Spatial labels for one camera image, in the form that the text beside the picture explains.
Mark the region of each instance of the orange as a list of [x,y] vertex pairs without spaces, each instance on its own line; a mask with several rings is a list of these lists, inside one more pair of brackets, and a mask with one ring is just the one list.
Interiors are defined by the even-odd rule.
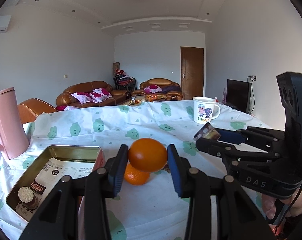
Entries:
[[143,185],[150,177],[149,172],[138,171],[130,163],[127,164],[124,172],[124,179],[132,185]]
[[151,138],[141,138],[132,143],[129,149],[129,161],[139,171],[155,172],[161,170],[168,153],[162,143]]

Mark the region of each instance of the human hand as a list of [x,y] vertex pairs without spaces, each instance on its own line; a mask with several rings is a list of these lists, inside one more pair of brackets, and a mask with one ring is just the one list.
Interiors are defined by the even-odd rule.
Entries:
[[[293,199],[295,198],[295,196],[297,195],[298,191],[299,189],[297,189],[290,198],[281,200],[281,202],[286,205],[290,205]],[[269,219],[272,219],[275,215],[275,200],[276,198],[274,197],[270,197],[262,194],[262,210]],[[291,217],[291,216],[296,217],[300,214],[302,214],[302,191],[296,202],[287,212],[286,217]]]

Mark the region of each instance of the white tablecloth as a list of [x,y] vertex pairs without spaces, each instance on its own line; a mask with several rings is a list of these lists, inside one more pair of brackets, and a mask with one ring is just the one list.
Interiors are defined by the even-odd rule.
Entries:
[[[228,106],[220,107],[220,116],[211,121],[214,127],[230,130],[245,129],[248,125],[268,128],[248,114]],[[121,144],[130,146],[136,139],[153,138],[164,146],[174,144],[180,156],[188,158],[192,166],[209,176],[222,178],[226,174],[221,159],[199,152],[195,147],[193,136],[201,125],[193,121],[191,100],[42,114],[34,123],[24,126],[31,137],[27,151],[9,161],[0,153],[0,227],[11,240],[19,239],[26,222],[8,207],[6,196],[33,160],[51,144],[100,146],[108,159],[116,155]],[[239,148],[252,150],[245,145]],[[261,195],[251,190],[247,192],[261,209]],[[184,237],[188,199],[178,198],[171,175],[166,171],[152,173],[142,186],[124,181],[118,197],[107,199],[107,209],[113,240],[181,240]]]

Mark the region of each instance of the cartoon printed mug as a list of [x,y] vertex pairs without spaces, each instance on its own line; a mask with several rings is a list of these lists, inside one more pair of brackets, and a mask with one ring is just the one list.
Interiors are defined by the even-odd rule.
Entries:
[[213,98],[193,98],[193,120],[199,124],[206,124],[217,118],[220,111],[220,106],[216,104],[216,100]]

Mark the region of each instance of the leather armchair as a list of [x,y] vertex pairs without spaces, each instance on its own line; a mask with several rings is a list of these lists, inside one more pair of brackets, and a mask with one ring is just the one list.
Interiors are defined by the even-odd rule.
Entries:
[[38,98],[30,98],[18,104],[18,111],[22,124],[34,122],[42,113],[58,112],[54,106]]
[[[107,98],[101,103],[90,102],[90,103],[80,104],[80,102],[71,95],[76,92],[88,93],[98,88],[105,88],[111,93],[112,97]],[[68,87],[57,97],[56,103],[57,106],[76,106],[80,108],[94,107],[94,106],[115,106],[125,101],[130,96],[131,94],[130,91],[128,90],[113,90],[112,86],[104,81],[92,81],[92,82],[80,83]]]
[[[161,88],[167,87],[167,86],[177,86],[180,87],[180,85],[176,82],[173,82],[169,79],[166,78],[152,78],[149,79],[145,82],[142,82],[140,84],[140,89],[134,90],[132,92],[132,96],[145,96],[147,93],[143,90],[144,88],[150,86],[150,85],[157,85]],[[171,100],[182,100],[182,92],[180,91],[170,91],[167,92],[166,94],[163,93],[155,93],[155,95],[166,95],[166,101],[171,101]]]

